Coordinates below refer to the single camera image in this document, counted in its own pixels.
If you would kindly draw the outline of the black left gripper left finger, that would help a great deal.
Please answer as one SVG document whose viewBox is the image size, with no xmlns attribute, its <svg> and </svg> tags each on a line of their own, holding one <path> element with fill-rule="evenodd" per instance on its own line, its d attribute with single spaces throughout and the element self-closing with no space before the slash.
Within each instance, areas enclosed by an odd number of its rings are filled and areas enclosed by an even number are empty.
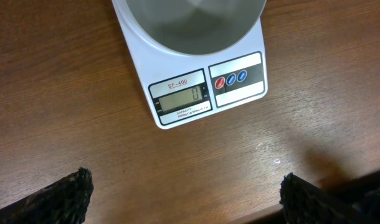
<svg viewBox="0 0 380 224">
<path fill-rule="evenodd" d="M 53 184 L 1 208 L 0 223 L 83 223 L 93 190 L 92 173 L 81 167 Z"/>
</svg>

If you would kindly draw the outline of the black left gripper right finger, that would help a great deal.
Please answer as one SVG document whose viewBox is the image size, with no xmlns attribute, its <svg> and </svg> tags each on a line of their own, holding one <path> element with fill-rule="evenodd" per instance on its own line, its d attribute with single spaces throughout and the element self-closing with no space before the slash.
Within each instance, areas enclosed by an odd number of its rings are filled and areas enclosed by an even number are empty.
<svg viewBox="0 0 380 224">
<path fill-rule="evenodd" d="M 380 223 L 380 183 L 336 197 L 295 174 L 284 177 L 280 204 L 287 223 Z"/>
</svg>

